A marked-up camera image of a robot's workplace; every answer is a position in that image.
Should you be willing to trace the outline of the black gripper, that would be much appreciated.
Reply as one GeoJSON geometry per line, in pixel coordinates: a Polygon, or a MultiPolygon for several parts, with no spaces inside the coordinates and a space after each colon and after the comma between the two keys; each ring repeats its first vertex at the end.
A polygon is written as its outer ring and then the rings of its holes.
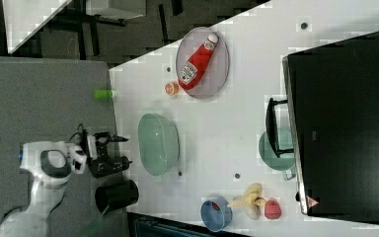
{"type": "Polygon", "coordinates": [[[129,168],[133,161],[126,156],[112,157],[108,149],[110,143],[120,143],[128,140],[126,137],[110,134],[109,132],[99,132],[86,136],[87,165],[94,178],[102,178],[129,168]]]}

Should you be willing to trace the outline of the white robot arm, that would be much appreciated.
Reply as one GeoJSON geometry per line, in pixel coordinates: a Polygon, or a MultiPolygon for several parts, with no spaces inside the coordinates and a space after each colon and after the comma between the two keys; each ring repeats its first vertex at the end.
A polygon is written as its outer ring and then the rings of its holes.
{"type": "Polygon", "coordinates": [[[107,143],[124,142],[107,132],[82,133],[77,141],[37,141],[22,146],[20,169],[33,176],[29,205],[0,221],[0,237],[48,237],[48,219],[62,203],[69,178],[89,169],[96,178],[125,171],[131,161],[108,158],[107,143]]]}

